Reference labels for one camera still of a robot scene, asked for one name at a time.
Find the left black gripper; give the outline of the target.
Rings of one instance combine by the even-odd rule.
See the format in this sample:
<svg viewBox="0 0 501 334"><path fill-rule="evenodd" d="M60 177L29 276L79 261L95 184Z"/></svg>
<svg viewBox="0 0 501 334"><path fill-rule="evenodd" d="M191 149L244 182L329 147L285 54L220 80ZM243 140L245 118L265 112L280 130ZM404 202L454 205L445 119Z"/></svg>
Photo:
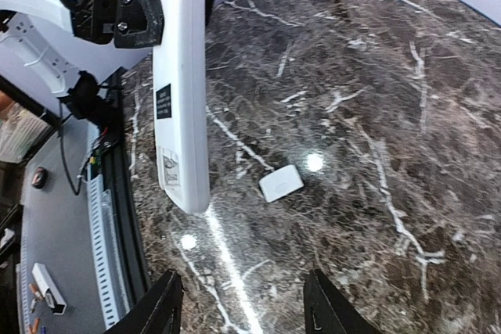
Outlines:
<svg viewBox="0 0 501 334"><path fill-rule="evenodd" d="M114 35L116 48L150 48L161 42L164 15L160 0L78 0L81 8L70 13L74 36L106 45ZM215 0L205 0L205 24Z"/></svg>

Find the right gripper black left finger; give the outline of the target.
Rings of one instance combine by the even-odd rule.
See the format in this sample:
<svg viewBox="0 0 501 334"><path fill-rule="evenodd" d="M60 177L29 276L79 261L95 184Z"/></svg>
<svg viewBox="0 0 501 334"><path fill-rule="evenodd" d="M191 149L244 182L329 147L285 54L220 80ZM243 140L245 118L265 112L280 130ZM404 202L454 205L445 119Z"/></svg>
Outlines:
<svg viewBox="0 0 501 334"><path fill-rule="evenodd" d="M181 276L167 270L133 309L105 334L179 334L182 300Z"/></svg>

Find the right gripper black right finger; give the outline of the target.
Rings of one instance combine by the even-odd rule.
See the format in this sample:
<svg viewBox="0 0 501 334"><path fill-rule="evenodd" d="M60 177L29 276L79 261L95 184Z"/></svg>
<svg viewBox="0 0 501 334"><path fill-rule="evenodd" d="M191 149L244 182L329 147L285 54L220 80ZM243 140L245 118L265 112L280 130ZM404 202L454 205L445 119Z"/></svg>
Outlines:
<svg viewBox="0 0 501 334"><path fill-rule="evenodd" d="M303 297L306 333L380 334L320 269L308 273Z"/></svg>

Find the white remote control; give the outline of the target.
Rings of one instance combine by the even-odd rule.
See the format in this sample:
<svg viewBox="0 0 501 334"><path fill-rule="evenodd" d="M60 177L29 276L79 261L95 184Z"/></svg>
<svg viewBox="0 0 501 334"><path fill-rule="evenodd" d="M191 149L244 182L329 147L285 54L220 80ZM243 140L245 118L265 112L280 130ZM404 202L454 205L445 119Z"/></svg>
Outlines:
<svg viewBox="0 0 501 334"><path fill-rule="evenodd" d="M205 0L160 0L163 36L153 48L153 115L157 177L188 214L210 202L208 172Z"/></svg>

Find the white battery cover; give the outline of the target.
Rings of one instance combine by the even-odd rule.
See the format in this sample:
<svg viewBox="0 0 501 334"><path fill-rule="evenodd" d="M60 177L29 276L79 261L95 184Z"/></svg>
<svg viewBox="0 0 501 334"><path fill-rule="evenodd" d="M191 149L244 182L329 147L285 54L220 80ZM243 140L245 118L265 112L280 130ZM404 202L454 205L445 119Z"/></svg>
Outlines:
<svg viewBox="0 0 501 334"><path fill-rule="evenodd" d="M264 176L259 186L267 203L274 202L302 189L304 182L294 165L287 165Z"/></svg>

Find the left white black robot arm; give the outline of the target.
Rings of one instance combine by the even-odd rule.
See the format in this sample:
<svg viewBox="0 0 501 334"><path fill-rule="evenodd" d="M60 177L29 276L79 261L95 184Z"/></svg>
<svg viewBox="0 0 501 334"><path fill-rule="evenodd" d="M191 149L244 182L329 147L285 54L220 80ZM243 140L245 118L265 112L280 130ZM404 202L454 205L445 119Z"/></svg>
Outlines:
<svg viewBox="0 0 501 334"><path fill-rule="evenodd" d="M58 56L30 25L37 17L74 37L119 49L151 48L157 119L203 120L204 32L214 0L1 0L1 40L78 119L114 124L118 109L88 72Z"/></svg>

